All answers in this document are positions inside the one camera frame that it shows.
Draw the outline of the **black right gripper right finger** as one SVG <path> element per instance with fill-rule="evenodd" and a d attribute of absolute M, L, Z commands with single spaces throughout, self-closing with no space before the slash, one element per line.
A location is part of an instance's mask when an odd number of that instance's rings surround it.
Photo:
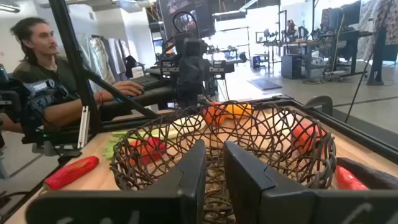
<path fill-rule="evenodd" d="M 398 190 L 312 190 L 237 144 L 223 146 L 238 224 L 398 224 Z"/>

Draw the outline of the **red tomato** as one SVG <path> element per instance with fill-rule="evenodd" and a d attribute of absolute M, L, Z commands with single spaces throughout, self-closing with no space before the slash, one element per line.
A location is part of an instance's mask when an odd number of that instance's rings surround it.
<path fill-rule="evenodd" d="M 167 145 L 164 141 L 161 141 L 159 138 L 149 138 L 143 150 L 144 161 L 158 161 L 165 154 L 166 149 Z"/>

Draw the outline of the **orange-red bumpy pepper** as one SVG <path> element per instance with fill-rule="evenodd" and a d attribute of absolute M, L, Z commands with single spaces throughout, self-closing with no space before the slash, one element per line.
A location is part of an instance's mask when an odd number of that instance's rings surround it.
<path fill-rule="evenodd" d="M 325 136 L 326 132 L 314 124 L 303 123 L 294 127 L 290 142 L 300 154 L 305 154 L 310 151 L 317 152 L 321 144 L 321 137 Z"/>
<path fill-rule="evenodd" d="M 130 158 L 129 163 L 135 165 L 136 161 L 138 161 L 138 164 L 147 164 L 152 147 L 147 142 L 142 144 L 140 140 L 131 140 L 129 145 L 133 149 L 131 152 L 132 158 Z"/>

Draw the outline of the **orange carrot with green top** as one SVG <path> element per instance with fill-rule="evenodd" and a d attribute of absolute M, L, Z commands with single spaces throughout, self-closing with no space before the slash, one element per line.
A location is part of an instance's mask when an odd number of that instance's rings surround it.
<path fill-rule="evenodd" d="M 335 179 L 340 190 L 369 190 L 349 170 L 342 166 L 336 167 Z"/>

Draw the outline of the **light green celery stalk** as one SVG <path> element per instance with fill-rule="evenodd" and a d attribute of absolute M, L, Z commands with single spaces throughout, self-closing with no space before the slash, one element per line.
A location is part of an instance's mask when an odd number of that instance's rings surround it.
<path fill-rule="evenodd" d="M 206 128 L 207 124 L 201 115 L 189 116 L 177 119 L 171 124 L 167 124 L 161 128 L 154 128 L 147 133 L 145 129 L 139 129 L 137 134 L 132 134 L 127 139 L 129 142 L 138 139 L 157 138 L 160 140 L 175 139 L 184 134 L 192 133 Z M 109 145 L 104 148 L 103 157 L 111 160 L 113 157 L 113 147 L 119 139 L 127 135 L 127 131 L 112 132 L 112 138 L 109 140 Z"/>

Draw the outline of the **round orange fruit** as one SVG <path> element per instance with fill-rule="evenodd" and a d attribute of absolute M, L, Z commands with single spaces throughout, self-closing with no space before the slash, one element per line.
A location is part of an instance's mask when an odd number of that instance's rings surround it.
<path fill-rule="evenodd" d="M 219 126 L 224 123 L 226 115 L 226 106 L 219 102 L 211 102 L 210 106 L 203 109 L 203 118 L 208 125 Z"/>

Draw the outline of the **small yellow fruit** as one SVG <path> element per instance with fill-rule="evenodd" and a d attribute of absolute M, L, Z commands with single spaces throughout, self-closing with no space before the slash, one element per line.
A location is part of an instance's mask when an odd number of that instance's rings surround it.
<path fill-rule="evenodd" d="M 250 104 L 226 105 L 226 119 L 241 119 L 253 114 L 253 107 Z"/>

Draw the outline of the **red chili pepper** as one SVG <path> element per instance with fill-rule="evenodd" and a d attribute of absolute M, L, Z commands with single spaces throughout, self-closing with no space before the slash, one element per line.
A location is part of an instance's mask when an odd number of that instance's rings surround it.
<path fill-rule="evenodd" d="M 99 158 L 89 156 L 62 167 L 44 180 L 50 190 L 60 190 L 85 174 L 91 172 L 99 164 Z"/>

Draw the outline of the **black C-clamp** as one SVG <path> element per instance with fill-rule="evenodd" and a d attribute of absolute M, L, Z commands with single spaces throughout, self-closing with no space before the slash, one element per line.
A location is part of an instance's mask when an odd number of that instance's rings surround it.
<path fill-rule="evenodd" d="M 317 106 L 321 107 L 321 112 L 329 116 L 333 115 L 333 100 L 330 96 L 321 95 L 314 96 L 309 99 L 305 104 L 304 108 L 315 108 Z"/>

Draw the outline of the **black computer tower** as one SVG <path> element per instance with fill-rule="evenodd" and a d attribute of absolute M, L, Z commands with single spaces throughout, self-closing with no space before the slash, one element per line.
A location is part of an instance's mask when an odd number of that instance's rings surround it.
<path fill-rule="evenodd" d="M 281 57 L 281 75 L 283 78 L 297 80 L 302 78 L 302 56 L 286 54 Z"/>

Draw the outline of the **rack of hanging clothes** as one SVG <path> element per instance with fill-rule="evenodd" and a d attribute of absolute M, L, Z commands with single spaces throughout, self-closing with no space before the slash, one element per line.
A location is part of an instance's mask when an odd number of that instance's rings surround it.
<path fill-rule="evenodd" d="M 126 80 L 123 68 L 116 68 L 107 39 L 82 33 L 77 33 L 76 39 L 85 68 L 111 84 Z"/>

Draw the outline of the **person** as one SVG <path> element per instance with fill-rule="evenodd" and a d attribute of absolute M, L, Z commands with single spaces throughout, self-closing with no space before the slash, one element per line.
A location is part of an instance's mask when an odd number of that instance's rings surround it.
<path fill-rule="evenodd" d="M 295 42 L 298 38 L 298 28 L 292 19 L 287 21 L 286 39 L 288 42 Z"/>
<path fill-rule="evenodd" d="M 69 93 L 66 102 L 44 109 L 45 122 L 51 128 L 61 128 L 79 121 L 83 104 L 77 81 L 68 61 L 58 56 L 57 40 L 48 22 L 39 17 L 27 17 L 11 27 L 11 33 L 25 54 L 12 77 L 25 83 L 51 79 Z"/>

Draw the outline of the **black standing desk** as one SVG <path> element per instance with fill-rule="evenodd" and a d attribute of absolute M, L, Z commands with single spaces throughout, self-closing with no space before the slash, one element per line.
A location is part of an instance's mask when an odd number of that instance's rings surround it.
<path fill-rule="evenodd" d="M 343 31 L 339 34 L 322 34 L 320 39 L 324 42 L 329 41 L 331 44 L 331 50 L 329 54 L 329 62 L 325 67 L 323 74 L 327 76 L 337 76 L 338 78 L 352 77 L 355 75 L 360 75 L 361 72 L 356 71 L 356 61 L 358 53 L 358 40 L 363 37 L 372 36 L 372 32 L 360 31 L 360 30 L 349 30 Z M 339 62 L 339 53 L 341 49 L 345 49 L 346 54 L 349 55 L 350 64 Z"/>

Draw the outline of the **large black monitor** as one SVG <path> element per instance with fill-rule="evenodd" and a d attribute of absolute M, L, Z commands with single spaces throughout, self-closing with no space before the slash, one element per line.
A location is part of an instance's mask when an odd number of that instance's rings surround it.
<path fill-rule="evenodd" d="M 215 34 L 210 0 L 158 0 L 165 37 L 191 32 L 204 38 Z"/>

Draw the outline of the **floral patterned fabric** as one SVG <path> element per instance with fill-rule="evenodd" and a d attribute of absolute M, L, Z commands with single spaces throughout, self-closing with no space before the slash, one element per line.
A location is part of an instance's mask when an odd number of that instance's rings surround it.
<path fill-rule="evenodd" d="M 377 31 L 382 26 L 386 28 L 382 59 L 395 62 L 398 55 L 398 0 L 361 0 L 358 30 L 373 34 L 358 40 L 357 59 L 369 58 Z"/>

